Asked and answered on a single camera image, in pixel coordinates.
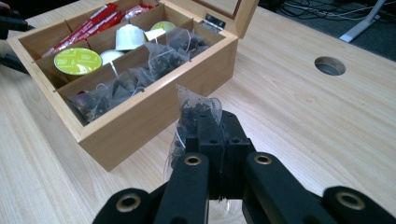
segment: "metal hinge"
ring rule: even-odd
[[[224,30],[225,22],[217,19],[214,16],[206,14],[205,19],[201,22],[201,25],[214,33],[218,33]]]

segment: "box lid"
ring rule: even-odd
[[[223,29],[243,38],[259,0],[162,0],[172,3],[196,16],[210,19]]]

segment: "wooden box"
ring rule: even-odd
[[[8,42],[59,116],[62,121],[59,123],[65,126],[85,151],[110,171],[178,119],[177,84],[208,95],[233,76],[238,39],[244,36],[258,0],[221,1],[216,2],[218,7],[214,5],[215,1],[206,0],[154,2],[154,9],[70,46],[101,53],[115,48],[116,31],[122,25],[129,22],[147,31],[158,21],[170,21],[178,27],[194,31],[210,46],[149,85],[143,92],[88,124],[80,121],[67,97],[92,90],[98,84],[114,78],[112,67],[106,64],[85,77],[68,81],[54,65],[55,54],[44,58],[42,55],[77,29],[98,8],[10,38]],[[119,0],[114,3],[121,11],[141,3],[153,5],[145,0]],[[223,29],[219,32],[206,29],[202,23],[211,18],[225,23]],[[148,58],[149,51],[142,46],[125,53],[114,61],[114,65],[117,71],[123,71],[146,62]]]

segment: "wood grain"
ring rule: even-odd
[[[78,1],[29,22],[45,26],[92,4],[103,3]],[[319,72],[321,56],[340,60],[346,72]],[[396,216],[395,71],[394,62],[258,8],[233,78],[210,96],[307,189],[351,187]],[[70,139],[50,146],[66,130],[54,129],[57,115],[31,77],[0,66],[0,100],[0,223],[91,223],[113,193],[150,192],[163,182],[174,124],[107,172]]]

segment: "wooden table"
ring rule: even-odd
[[[28,21],[45,26],[103,3],[81,0]],[[11,51],[6,42],[0,50]],[[342,62],[345,73],[321,73],[321,56]],[[347,186],[396,216],[395,87],[396,63],[258,8],[239,43],[233,79],[211,97],[308,190],[321,195]],[[113,193],[151,192],[163,182],[175,125],[106,172],[70,139],[70,150],[50,147],[49,133],[65,130],[36,124],[55,115],[29,106],[49,106],[29,76],[0,66],[0,99],[0,223],[91,223]]]

